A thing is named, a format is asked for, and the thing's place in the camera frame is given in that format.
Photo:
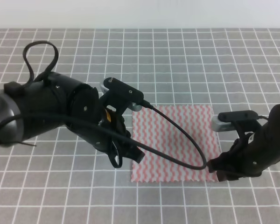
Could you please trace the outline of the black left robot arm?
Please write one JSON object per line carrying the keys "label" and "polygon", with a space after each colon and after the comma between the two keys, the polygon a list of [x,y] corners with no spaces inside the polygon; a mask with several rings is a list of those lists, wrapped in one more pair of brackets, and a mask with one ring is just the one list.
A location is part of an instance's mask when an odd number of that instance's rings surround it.
{"label": "black left robot arm", "polygon": [[128,142],[126,109],[140,110],[143,94],[110,77],[95,87],[55,72],[28,86],[16,82],[0,90],[0,146],[23,143],[60,126],[108,155],[115,168],[128,158],[141,162],[144,153]]}

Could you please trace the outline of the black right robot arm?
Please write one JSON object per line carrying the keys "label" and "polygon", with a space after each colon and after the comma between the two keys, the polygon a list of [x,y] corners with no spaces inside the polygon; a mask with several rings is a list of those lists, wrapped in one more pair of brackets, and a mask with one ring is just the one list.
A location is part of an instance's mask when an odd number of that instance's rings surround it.
{"label": "black right robot arm", "polygon": [[227,152],[207,162],[210,173],[220,182],[246,177],[259,177],[262,172],[280,162],[280,104],[275,105],[266,123],[255,111],[221,112],[211,120],[215,132],[237,131],[238,138]]}

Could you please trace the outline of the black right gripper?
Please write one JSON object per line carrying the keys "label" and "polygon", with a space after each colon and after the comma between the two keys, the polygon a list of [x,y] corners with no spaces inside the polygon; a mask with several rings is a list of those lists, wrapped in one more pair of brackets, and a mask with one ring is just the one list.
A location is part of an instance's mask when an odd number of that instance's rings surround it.
{"label": "black right gripper", "polygon": [[217,171],[219,182],[236,177],[257,177],[280,161],[280,139],[274,133],[258,130],[233,149],[208,161],[208,171]]}

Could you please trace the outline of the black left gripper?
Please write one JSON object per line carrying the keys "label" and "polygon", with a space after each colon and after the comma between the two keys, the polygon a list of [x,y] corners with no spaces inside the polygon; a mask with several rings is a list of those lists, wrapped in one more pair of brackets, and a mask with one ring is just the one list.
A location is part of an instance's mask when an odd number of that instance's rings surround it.
{"label": "black left gripper", "polygon": [[106,133],[106,130],[117,135],[123,136],[126,139],[131,138],[130,132],[126,129],[124,124],[125,120],[122,116],[121,109],[109,109],[103,105],[96,105],[93,108],[93,119],[98,127],[104,131],[94,131],[93,146],[100,152],[128,152],[128,158],[141,163],[145,153],[142,152],[137,146],[131,146],[125,140],[118,139]]}

